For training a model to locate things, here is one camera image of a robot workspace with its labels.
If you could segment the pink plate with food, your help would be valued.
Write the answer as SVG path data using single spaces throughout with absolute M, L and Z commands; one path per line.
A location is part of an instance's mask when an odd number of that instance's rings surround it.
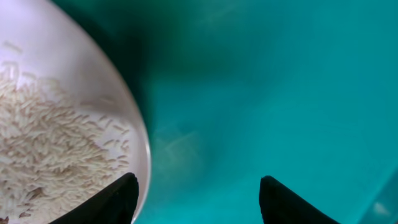
M 150 182 L 144 121 L 122 76 L 50 1 L 1 0 L 1 222 L 50 223 L 124 174 Z

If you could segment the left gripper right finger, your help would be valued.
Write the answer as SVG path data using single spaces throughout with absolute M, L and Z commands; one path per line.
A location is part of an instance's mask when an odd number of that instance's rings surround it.
M 259 206 L 264 224 L 338 224 L 270 175 L 261 179 Z

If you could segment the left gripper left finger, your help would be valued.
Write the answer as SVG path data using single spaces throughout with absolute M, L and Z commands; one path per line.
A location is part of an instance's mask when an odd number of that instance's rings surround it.
M 130 224 L 138 197 L 137 177 L 128 172 L 50 224 Z

